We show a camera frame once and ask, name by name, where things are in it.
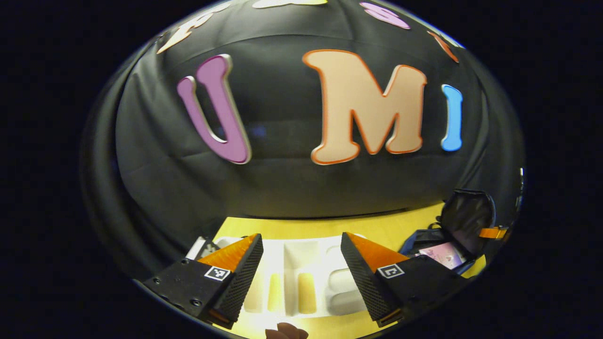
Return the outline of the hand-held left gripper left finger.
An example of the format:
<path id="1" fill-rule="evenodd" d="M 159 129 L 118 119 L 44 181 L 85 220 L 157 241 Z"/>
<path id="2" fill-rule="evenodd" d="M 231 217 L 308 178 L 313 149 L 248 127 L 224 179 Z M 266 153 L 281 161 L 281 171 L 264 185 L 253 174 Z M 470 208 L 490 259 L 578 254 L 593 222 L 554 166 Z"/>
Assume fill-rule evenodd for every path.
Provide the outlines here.
<path id="1" fill-rule="evenodd" d="M 143 285 L 184 313 L 230 330 L 262 255 L 261 234 L 251 234 L 202 259 L 180 259 Z"/>

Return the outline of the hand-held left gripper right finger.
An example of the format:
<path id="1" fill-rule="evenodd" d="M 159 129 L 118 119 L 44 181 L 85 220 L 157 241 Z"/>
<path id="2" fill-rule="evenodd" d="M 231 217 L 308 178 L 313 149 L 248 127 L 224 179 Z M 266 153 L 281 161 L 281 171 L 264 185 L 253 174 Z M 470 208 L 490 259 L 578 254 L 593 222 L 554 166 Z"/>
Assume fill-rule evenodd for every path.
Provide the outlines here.
<path id="1" fill-rule="evenodd" d="M 341 253 L 371 320 L 409 323 L 465 287 L 465 278 L 427 255 L 407 257 L 344 232 Z"/>

